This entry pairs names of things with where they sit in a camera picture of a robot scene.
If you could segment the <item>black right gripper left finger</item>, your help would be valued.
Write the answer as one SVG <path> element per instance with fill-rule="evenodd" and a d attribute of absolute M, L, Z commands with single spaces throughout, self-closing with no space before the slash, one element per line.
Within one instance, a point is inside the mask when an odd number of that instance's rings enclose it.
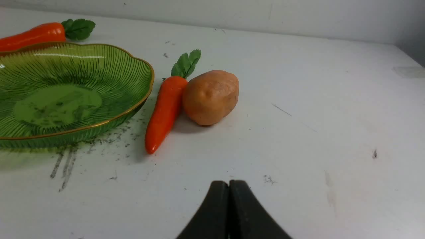
<path fill-rule="evenodd" d="M 224 181 L 213 181 L 209 190 L 178 239 L 227 239 L 229 186 Z"/>

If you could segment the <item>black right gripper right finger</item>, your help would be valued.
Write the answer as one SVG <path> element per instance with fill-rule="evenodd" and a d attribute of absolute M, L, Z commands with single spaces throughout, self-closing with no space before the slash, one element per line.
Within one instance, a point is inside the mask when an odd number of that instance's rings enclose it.
<path fill-rule="evenodd" d="M 290 239 L 243 180 L 229 184 L 230 239 Z"/>

